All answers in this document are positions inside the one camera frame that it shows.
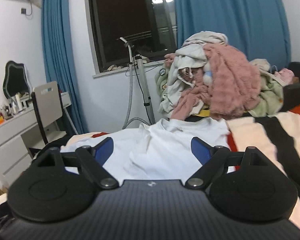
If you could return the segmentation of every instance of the garment steamer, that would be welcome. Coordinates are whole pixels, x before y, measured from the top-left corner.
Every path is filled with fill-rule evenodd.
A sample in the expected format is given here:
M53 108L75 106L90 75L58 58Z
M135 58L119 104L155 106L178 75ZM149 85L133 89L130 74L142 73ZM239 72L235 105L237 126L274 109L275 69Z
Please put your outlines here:
M133 58L132 49L131 49L131 46L130 46L129 42L123 37L120 37L120 40L122 40L124 42L125 47L128 47L129 59L130 59L130 64L129 64L129 71L130 71L129 105L128 105L127 116L126 116L126 119L124 121L124 125L123 125L122 129L127 128L127 126L131 122L136 121L136 120L138 120L138 121L140 121L140 122L142 122L146 125L154 124L155 119L154 119L154 114L153 114L153 109L152 109L152 104L151 104L151 97L150 97L150 94L149 94L148 83L147 83L147 80L146 80L146 74L145 74L145 69L144 69L143 63L142 63L141 55L137 54ZM139 77L140 77L140 86L141 86L141 89L142 89L142 92L143 92L143 95L144 95L144 106L146 107L146 111L147 111L147 114L148 114L148 117L149 117L150 124L147 121L145 121L145 120L143 120L139 117L134 117L134 118L129 120L130 112L131 112L131 105L132 105L132 90L133 90L132 67L135 65L135 59L137 60L137 66L138 66L137 68L138 68L138 72L139 72L139 73L136 73L136 74L139 75Z

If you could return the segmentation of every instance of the yellow cloth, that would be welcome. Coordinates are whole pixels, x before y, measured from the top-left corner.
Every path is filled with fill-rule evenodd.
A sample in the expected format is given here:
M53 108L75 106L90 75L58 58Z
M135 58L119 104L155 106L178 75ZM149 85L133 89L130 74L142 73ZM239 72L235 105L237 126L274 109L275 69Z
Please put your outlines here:
M210 110L201 109L198 114L194 114L194 115L200 116L200 117L208 117L210 115Z

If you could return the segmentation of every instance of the white t-shirt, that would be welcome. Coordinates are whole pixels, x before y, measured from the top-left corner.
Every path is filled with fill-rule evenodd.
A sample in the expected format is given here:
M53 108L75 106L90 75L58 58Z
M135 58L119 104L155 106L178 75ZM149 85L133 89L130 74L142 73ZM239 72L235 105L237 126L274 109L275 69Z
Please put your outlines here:
M159 120L138 129L125 129L98 138L85 138L61 152L95 146L107 137L114 141L114 152L103 167L120 185L125 179L189 179L202 164L191 152L191 140L199 137L211 146L227 145L228 129L224 120L204 118L198 122Z

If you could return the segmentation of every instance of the pile of clothes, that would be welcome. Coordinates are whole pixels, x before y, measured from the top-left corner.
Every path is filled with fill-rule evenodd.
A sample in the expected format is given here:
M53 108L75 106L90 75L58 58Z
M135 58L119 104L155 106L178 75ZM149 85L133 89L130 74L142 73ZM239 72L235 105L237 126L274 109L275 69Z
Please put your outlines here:
M209 31L192 35L165 58L155 76L159 112L178 120L190 115L229 120L244 112L254 117L275 114L282 107L282 87L294 76L287 69L269 73L265 59L248 62L226 35Z

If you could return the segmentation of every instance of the pink fuzzy blanket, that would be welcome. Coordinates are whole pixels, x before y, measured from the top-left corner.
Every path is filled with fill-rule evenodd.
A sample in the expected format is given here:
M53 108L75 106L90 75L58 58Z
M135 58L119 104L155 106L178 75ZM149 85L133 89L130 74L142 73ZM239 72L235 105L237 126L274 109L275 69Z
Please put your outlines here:
M209 59L213 82L207 87L199 68L194 74L195 87L182 92L171 118L185 120L201 99L210 105L210 117L226 120L242 116L260 101L260 73L246 56L230 45L206 44L203 47Z

